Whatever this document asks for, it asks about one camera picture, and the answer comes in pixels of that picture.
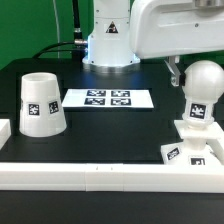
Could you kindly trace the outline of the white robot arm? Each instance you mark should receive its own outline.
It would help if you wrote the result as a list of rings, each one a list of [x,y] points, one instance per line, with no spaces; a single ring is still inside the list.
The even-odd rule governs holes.
[[[93,0],[87,69],[118,73],[142,59],[164,58],[181,83],[182,55],[224,50],[224,0]]]

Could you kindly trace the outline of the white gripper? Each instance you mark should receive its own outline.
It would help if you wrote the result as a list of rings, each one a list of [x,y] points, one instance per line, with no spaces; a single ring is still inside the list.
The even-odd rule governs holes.
[[[224,0],[135,0],[130,46],[141,59],[168,56],[171,84],[184,86],[179,55],[224,50]]]

